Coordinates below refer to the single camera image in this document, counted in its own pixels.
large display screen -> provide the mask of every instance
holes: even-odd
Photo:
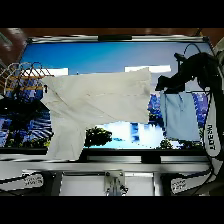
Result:
[[[148,107],[148,124],[129,123],[119,121],[103,124],[98,127],[112,132],[112,141],[103,146],[91,148],[113,149],[156,149],[166,140],[160,111],[160,93],[155,91],[158,77],[161,75],[171,77],[178,71],[175,53],[183,54],[186,42],[89,42],[89,43],[44,43],[30,44],[26,47],[20,62],[40,62],[44,68],[60,75],[79,75],[89,73],[125,72],[140,69],[144,66],[156,66],[152,70],[151,97]],[[201,52],[212,54],[207,43],[197,43]],[[189,46],[186,58],[197,54],[195,46]],[[208,109],[207,97],[201,91],[196,81],[186,84],[186,89],[192,91],[199,131],[202,130]],[[0,146],[9,146],[10,119],[0,115]],[[51,122],[49,111],[43,111],[42,117],[32,120],[29,126],[30,134],[21,130],[23,142],[30,139],[43,139],[51,135]],[[169,140],[170,148],[179,149],[183,142],[178,139]]]

metal bracket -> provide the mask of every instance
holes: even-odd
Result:
[[[104,183],[106,196],[125,196],[128,192],[125,187],[125,173],[122,170],[106,171]]]

water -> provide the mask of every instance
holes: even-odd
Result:
[[[92,146],[91,148],[115,148],[115,149],[154,149],[160,146],[164,140],[163,130],[159,125],[140,124],[129,122],[115,122],[97,125],[112,132],[112,141],[104,146]],[[179,146],[177,141],[171,141],[173,148]]]

blue cloth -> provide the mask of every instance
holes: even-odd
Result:
[[[200,141],[194,100],[191,93],[160,92],[160,110],[167,138]]]

ceiling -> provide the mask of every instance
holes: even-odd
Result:
[[[0,59],[6,64],[17,62],[28,37],[69,35],[186,35],[193,36],[198,28],[0,28],[7,41],[0,39]],[[224,36],[224,28],[203,28],[213,46]]]

